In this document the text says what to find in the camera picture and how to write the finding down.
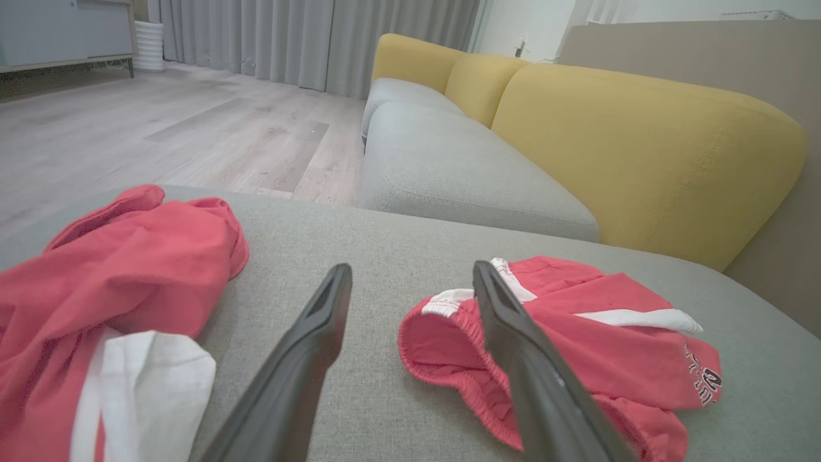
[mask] beige partition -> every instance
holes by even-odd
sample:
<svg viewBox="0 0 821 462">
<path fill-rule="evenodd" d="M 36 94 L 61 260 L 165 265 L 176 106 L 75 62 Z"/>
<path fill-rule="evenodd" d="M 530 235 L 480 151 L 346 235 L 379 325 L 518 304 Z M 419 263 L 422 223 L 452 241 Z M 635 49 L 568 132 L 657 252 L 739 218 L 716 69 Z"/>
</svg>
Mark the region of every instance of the beige partition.
<svg viewBox="0 0 821 462">
<path fill-rule="evenodd" d="M 752 95 L 804 127 L 810 152 L 795 189 L 725 273 L 821 337 L 821 21 L 583 25 L 561 55 Z"/>
</svg>

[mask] white trash bin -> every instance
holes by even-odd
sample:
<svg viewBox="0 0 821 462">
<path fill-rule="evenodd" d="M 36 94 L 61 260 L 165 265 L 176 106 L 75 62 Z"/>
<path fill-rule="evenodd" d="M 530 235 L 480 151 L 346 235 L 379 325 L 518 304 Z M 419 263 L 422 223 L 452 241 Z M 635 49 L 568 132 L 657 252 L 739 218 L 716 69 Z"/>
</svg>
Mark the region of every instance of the white trash bin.
<svg viewBox="0 0 821 462">
<path fill-rule="evenodd" d="M 134 25 L 137 35 L 137 56 L 134 57 L 134 69 L 164 71 L 163 25 L 143 21 L 134 21 Z"/>
</svg>

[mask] gray curtain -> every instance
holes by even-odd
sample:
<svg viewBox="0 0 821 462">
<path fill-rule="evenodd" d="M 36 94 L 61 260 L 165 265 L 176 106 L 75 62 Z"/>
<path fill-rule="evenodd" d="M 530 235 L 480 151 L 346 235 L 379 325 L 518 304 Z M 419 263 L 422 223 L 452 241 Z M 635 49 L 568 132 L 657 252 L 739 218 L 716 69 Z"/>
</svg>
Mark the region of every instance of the gray curtain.
<svg viewBox="0 0 821 462">
<path fill-rule="evenodd" d="M 363 99 L 386 32 L 467 50 L 480 0 L 161 0 L 170 61 Z"/>
</svg>

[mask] red garment with white stripe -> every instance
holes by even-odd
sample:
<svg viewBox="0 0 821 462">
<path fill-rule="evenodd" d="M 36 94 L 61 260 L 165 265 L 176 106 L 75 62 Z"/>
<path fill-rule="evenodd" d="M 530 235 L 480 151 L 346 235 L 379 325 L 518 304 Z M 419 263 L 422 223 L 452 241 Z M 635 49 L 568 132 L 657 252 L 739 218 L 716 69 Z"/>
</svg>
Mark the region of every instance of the red garment with white stripe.
<svg viewBox="0 0 821 462">
<path fill-rule="evenodd" d="M 248 261 L 231 208 L 123 192 L 42 255 L 0 273 L 0 460 L 69 460 L 72 424 L 104 331 L 194 337 Z M 97 460 L 103 448 L 99 426 Z"/>
<path fill-rule="evenodd" d="M 537 256 L 492 261 L 596 403 L 643 461 L 682 461 L 687 430 L 671 409 L 721 396 L 718 352 L 684 312 L 623 273 Z M 452 386 L 484 426 L 522 449 L 507 376 L 484 349 L 472 289 L 427 298 L 399 328 L 399 351 L 422 381 Z"/>
</svg>

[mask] floor plank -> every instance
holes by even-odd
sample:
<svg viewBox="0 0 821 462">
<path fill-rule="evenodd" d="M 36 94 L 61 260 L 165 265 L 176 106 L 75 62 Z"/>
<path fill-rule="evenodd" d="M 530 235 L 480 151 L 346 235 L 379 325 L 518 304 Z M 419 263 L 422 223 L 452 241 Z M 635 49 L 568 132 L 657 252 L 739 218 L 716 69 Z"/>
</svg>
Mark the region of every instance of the floor plank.
<svg viewBox="0 0 821 462">
<path fill-rule="evenodd" d="M 167 63 L 0 103 L 0 238 L 146 182 L 354 205 L 364 101 Z"/>
</svg>

